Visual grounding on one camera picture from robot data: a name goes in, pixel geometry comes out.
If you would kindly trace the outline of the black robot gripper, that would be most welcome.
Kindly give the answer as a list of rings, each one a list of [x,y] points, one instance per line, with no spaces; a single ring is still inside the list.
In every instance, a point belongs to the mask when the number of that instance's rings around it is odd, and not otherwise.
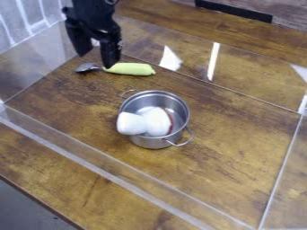
[[[62,8],[65,31],[76,53],[92,50],[90,39],[100,40],[101,63],[110,68],[121,58],[121,28],[112,18],[118,0],[72,0]]]

